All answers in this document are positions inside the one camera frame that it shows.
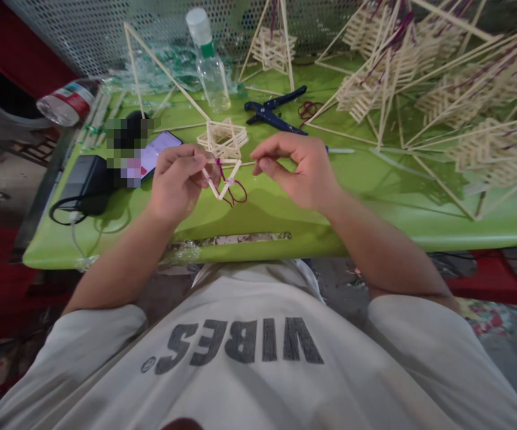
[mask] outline phone screen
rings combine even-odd
[[[163,131],[140,152],[140,179],[155,170],[159,154],[167,148],[181,145],[181,140],[170,131]]]
[[[126,159],[126,168],[121,169],[121,178],[125,180],[127,186],[139,186],[136,180],[142,181],[155,170],[159,154],[167,148],[181,144],[182,141],[170,131],[163,131],[145,148],[140,150],[140,159]]]

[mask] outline hand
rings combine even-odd
[[[256,160],[252,174],[266,173],[304,209],[322,214],[344,192],[334,176],[324,143],[315,137],[281,131],[264,140],[250,154]],[[289,157],[298,164],[290,173],[277,160]]]
[[[203,169],[218,187],[220,170],[214,163],[207,164],[208,159],[214,158],[212,153],[195,144],[162,151],[152,179],[152,195],[147,210],[156,219],[176,228],[192,213],[202,188],[209,187]]]

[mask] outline black power adapter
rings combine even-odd
[[[55,219],[57,209],[80,212],[83,217],[76,224],[88,215],[101,215],[113,190],[113,169],[107,168],[106,160],[98,155],[80,155],[67,178],[61,197],[49,209],[49,216],[58,224],[70,225]]]

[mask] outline plastic bottle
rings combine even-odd
[[[56,124],[70,127],[87,116],[98,89],[95,79],[77,79],[37,100],[37,108]]]
[[[194,8],[186,14],[186,23],[197,47],[197,71],[204,96],[214,113],[222,113],[231,105],[224,64],[212,45],[209,17],[204,9]]]

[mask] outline white t-shirt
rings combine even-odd
[[[364,333],[305,292],[307,277],[282,262],[217,266],[135,341],[136,306],[67,314],[1,400],[0,429],[187,417],[205,430],[517,430],[517,395],[462,317],[383,296]]]

